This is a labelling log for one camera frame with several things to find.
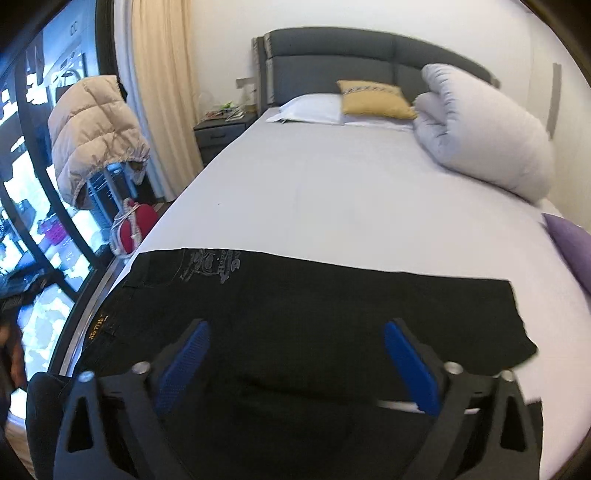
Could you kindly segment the black pants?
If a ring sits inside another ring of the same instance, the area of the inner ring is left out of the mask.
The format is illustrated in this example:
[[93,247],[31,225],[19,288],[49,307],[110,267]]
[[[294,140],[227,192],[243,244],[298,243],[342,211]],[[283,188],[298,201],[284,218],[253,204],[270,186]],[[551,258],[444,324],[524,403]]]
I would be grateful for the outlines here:
[[153,361],[194,320],[211,328],[197,374],[161,420],[189,479],[405,479],[435,419],[386,350],[401,319],[444,361],[496,376],[531,358],[504,280],[390,273],[238,250],[136,257],[92,320],[71,377],[27,395],[34,471],[54,477],[79,374]]

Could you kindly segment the red and white stool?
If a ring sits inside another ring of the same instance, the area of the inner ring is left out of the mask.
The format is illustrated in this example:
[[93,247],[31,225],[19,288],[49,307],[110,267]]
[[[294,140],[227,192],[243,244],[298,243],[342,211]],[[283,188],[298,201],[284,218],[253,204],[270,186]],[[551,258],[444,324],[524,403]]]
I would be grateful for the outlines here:
[[158,220],[152,206],[131,198],[123,200],[110,229],[109,246],[116,257],[128,258],[152,230]]

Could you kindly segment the purple cushion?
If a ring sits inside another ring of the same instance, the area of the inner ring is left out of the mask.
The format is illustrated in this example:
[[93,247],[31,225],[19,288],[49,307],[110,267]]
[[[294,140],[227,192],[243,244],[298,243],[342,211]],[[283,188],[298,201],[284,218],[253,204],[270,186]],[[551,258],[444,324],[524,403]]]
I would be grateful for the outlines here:
[[556,215],[544,213],[547,231],[578,283],[591,290],[591,237],[578,225]]

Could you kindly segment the clothes drying rack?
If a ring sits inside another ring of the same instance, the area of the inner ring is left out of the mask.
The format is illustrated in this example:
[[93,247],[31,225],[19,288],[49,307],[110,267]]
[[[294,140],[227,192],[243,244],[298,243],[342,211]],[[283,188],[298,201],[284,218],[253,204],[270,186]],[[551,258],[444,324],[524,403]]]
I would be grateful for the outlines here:
[[108,229],[119,212],[117,201],[135,198],[137,193],[129,173],[121,164],[109,166],[107,172],[114,192],[103,172],[93,175],[87,184],[88,198],[92,203],[90,213],[101,230]]

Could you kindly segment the white bed mattress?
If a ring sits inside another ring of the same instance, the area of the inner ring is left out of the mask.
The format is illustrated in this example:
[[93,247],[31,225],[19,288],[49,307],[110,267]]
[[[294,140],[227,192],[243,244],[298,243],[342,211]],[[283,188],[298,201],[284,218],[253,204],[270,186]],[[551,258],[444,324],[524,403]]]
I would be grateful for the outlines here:
[[438,166],[409,131],[259,120],[172,204],[115,286],[140,254],[183,249],[507,281],[536,346],[514,374],[541,406],[537,479],[558,479],[590,436],[590,299],[543,214]]

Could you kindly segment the rolled white duvet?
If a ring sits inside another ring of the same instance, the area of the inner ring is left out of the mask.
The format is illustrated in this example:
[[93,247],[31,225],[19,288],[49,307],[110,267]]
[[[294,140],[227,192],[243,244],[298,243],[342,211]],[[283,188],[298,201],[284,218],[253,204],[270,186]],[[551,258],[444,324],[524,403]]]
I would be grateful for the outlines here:
[[414,132],[441,166],[531,203],[550,192],[554,149],[546,127],[497,88],[452,65],[422,69]]

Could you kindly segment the beige puffer jacket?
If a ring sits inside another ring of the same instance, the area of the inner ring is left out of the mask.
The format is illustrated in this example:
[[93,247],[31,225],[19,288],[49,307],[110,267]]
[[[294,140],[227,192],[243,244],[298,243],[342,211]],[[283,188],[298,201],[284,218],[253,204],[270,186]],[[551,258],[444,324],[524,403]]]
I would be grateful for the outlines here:
[[61,95],[48,118],[57,189],[68,205],[88,210],[87,183],[113,164],[126,164],[140,184],[150,146],[114,75],[86,77]]

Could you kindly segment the dark grey nightstand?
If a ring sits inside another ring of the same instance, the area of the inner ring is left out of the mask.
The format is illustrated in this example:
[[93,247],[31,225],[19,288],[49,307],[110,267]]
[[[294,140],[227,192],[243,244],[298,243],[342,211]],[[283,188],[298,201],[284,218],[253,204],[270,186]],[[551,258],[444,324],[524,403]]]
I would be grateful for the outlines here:
[[256,113],[242,108],[222,109],[208,114],[193,128],[204,167],[256,121]]

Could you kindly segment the yellow cushion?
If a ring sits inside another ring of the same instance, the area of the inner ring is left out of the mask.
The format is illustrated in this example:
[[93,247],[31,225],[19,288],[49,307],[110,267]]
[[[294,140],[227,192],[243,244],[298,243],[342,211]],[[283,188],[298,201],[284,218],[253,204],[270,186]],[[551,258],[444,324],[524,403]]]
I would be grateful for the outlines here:
[[338,80],[342,114],[414,120],[417,113],[398,86],[363,80]]

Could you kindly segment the white pillow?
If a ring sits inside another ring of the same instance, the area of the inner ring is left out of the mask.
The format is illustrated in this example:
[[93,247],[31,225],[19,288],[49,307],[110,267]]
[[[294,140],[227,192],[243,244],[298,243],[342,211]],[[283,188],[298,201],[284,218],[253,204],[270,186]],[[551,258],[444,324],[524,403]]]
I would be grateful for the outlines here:
[[339,94],[306,94],[291,99],[273,115],[267,123],[300,122],[332,126],[384,128],[411,131],[412,120],[400,120],[375,116],[356,116],[342,113],[342,96]]

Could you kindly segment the beige curtain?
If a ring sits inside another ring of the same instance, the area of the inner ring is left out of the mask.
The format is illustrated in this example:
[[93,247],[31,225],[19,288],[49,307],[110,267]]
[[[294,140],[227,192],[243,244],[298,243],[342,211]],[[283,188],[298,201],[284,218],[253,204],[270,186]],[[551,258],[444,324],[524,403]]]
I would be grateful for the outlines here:
[[199,119],[192,3],[134,1],[132,45],[138,93],[164,198],[176,199],[204,169],[193,127]]

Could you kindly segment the dark grey headboard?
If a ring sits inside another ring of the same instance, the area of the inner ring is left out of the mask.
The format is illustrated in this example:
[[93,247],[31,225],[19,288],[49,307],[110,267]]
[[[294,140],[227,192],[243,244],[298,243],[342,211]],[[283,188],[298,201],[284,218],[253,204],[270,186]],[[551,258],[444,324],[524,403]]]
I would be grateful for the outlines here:
[[412,102],[428,91],[422,69],[431,63],[456,66],[500,87],[489,70],[469,58],[419,39],[373,30],[277,29],[252,39],[252,56],[259,115],[304,94],[337,94],[339,80],[398,86]]

